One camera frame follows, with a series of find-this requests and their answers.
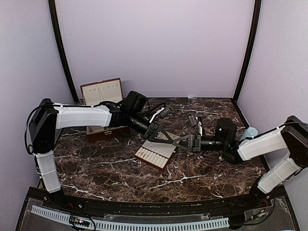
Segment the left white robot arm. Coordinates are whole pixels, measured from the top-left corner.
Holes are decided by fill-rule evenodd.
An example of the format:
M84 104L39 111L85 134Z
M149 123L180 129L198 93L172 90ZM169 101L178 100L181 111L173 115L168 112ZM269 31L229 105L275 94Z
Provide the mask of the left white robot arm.
M166 131L141 113L146 103L148 99L144 95L130 91L127 98L118 103L103 101L96 105L61 104L45 98L31 111L24 131L24 138L30 137L31 142L24 140L25 148L29 155L34 156L45 190L51 193L49 202L56 209L63 210L68 206L68 199L58 192L61 183L54 160L56 131L71 127L124 126L150 142L171 144L173 140Z

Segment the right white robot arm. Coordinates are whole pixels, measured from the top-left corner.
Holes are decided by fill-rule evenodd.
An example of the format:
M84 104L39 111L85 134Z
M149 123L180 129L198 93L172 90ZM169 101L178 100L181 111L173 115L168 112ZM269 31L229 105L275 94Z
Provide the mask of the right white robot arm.
M257 208L264 201L264 194L297 175L308 166L308 125L296 116L290 116L276 128L262 134L256 131L246 133L236 140L237 126L228 118L216 123L215 135L190 134L173 141L173 145L188 152L221 151L222 157L230 164L241 164L257 156L286 149L284 158L274 168L260 177L246 197L250 209Z

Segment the beige jewelry tray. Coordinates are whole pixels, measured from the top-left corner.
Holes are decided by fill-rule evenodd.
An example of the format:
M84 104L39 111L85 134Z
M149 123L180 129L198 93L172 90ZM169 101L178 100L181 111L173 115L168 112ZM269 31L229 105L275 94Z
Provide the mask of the beige jewelry tray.
M176 146L168 143L157 143L146 140L134 157L160 171L169 164Z

